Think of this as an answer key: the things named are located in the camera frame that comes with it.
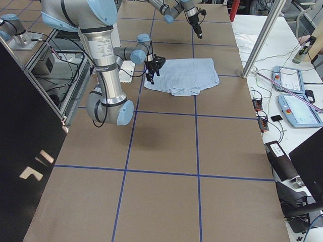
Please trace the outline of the spare robot base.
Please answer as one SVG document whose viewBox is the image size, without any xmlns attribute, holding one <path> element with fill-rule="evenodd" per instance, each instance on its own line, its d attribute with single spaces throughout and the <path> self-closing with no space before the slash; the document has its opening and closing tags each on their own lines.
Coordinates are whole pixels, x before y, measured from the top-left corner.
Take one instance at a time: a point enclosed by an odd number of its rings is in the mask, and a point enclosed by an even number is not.
<svg viewBox="0 0 323 242">
<path fill-rule="evenodd" d="M 15 14 L 1 16 L 1 38 L 13 50 L 32 50 L 43 35 L 28 32 Z"/>
</svg>

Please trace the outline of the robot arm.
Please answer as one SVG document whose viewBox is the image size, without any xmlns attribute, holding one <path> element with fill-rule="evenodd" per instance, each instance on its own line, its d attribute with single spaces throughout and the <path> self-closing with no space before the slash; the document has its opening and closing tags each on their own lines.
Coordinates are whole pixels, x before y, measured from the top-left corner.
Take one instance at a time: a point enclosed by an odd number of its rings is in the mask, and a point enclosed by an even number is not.
<svg viewBox="0 0 323 242">
<path fill-rule="evenodd" d="M 173 23 L 181 13 L 184 13 L 187 22 L 193 28 L 197 37 L 199 39 L 203 38 L 199 15 L 206 16 L 206 10 L 196 7 L 194 1 L 175 1 L 176 4 L 173 7 L 170 7 L 165 1 L 151 0 L 147 2 L 163 15 L 168 24 Z"/>
<path fill-rule="evenodd" d="M 147 34 L 138 36 L 135 48 L 113 47 L 111 34 L 117 22 L 114 1 L 41 1 L 42 19 L 47 25 L 86 37 L 87 54 L 93 62 L 99 86 L 90 92 L 87 113 L 94 122 L 127 125 L 133 116 L 134 104 L 122 91 L 119 79 L 121 65 L 118 61 L 131 60 L 144 63 L 147 80 L 166 62 L 153 53 L 152 42 Z"/>
</svg>

